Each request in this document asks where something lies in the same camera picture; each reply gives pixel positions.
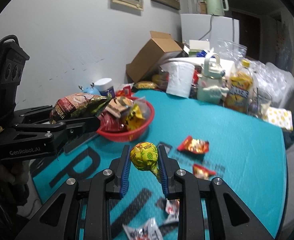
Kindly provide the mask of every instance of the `teal tablecloth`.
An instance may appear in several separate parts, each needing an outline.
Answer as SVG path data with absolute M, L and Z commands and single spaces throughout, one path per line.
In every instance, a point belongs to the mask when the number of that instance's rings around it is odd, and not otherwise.
M 145 96 L 154 106 L 154 121 L 147 132 L 136 142 L 160 141 L 173 146 L 169 157 L 178 160 L 181 168 L 192 172 L 192 164 L 200 163 L 215 170 L 252 210 L 273 237 L 280 226 L 286 192 L 286 158 L 282 131 L 280 128 L 253 117 L 225 109 L 221 106 L 184 99 L 157 91 L 140 91 L 135 96 Z M 187 137 L 208 140 L 210 150 L 204 159 L 196 159 L 177 152 L 177 146 Z M 65 174 L 51 183 L 68 163 L 86 148 L 95 150 L 101 162 L 98 171 L 107 168 L 112 159 L 120 156 L 125 143 L 114 143 L 98 137 L 81 145 L 69 155 L 61 155 L 52 161 L 33 180 L 41 200 L 46 201 L 68 178 Z M 84 171 L 92 159 L 86 157 L 74 170 Z M 150 172 L 136 170 L 133 166 L 129 177 L 130 187 L 123 200 L 111 210 L 111 223 L 119 223 L 119 217 L 127 216 L 135 198 L 143 205 L 135 214 L 129 226 L 138 227 L 150 217 L 161 225 L 166 214 L 156 206 L 163 197 L 161 186 Z M 120 232 L 116 239 L 126 239 Z M 168 233 L 164 239 L 177 239 L 177 230 Z

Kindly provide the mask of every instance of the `green kettle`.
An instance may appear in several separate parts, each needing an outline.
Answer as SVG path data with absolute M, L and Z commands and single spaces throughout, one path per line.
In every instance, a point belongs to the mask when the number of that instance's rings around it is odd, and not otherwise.
M 225 0 L 226 7 L 224 8 L 222 0 L 204 0 L 207 5 L 207 14 L 224 16 L 225 11 L 229 11 L 228 0 Z

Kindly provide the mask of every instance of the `red plastic bowl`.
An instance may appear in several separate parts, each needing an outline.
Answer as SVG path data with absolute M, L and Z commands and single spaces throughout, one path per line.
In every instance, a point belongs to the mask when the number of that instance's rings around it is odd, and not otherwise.
M 138 99 L 137 97 L 128 97 L 131 100 Z M 143 133 L 147 130 L 148 126 L 154 119 L 154 107 L 151 103 L 146 101 L 147 106 L 150 109 L 150 116 L 149 119 L 138 129 L 129 131 L 129 132 L 122 132 L 122 133 L 111 133 L 111 132 L 104 132 L 100 128 L 97 130 L 97 133 L 105 138 L 107 138 L 110 141 L 113 142 L 131 142 L 138 139 Z

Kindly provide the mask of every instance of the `juice bottle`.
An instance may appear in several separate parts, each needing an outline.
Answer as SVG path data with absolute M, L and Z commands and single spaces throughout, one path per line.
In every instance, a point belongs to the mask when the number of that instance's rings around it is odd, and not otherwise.
M 253 77 L 249 71 L 250 62 L 246 59 L 241 60 L 237 71 L 231 75 L 230 92 L 225 101 L 225 107 L 239 111 L 246 112 L 249 91 L 253 85 Z

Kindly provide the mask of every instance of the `kettle handle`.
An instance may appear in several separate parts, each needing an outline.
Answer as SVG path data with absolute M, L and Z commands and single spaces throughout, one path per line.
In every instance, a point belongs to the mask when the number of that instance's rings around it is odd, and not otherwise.
M 209 62 L 210 62 L 210 59 L 211 59 L 212 56 L 214 56 L 216 58 L 217 65 L 220 65 L 220 57 L 219 57 L 219 55 L 217 53 L 209 52 L 205 57 L 205 62 L 204 62 L 204 65 L 203 65 L 203 74 L 206 77 L 210 76 L 210 74 L 209 74 Z
M 228 3 L 228 0 L 225 0 L 225 4 L 226 4 L 226 8 L 224 8 L 224 11 L 229 11 L 229 3 Z

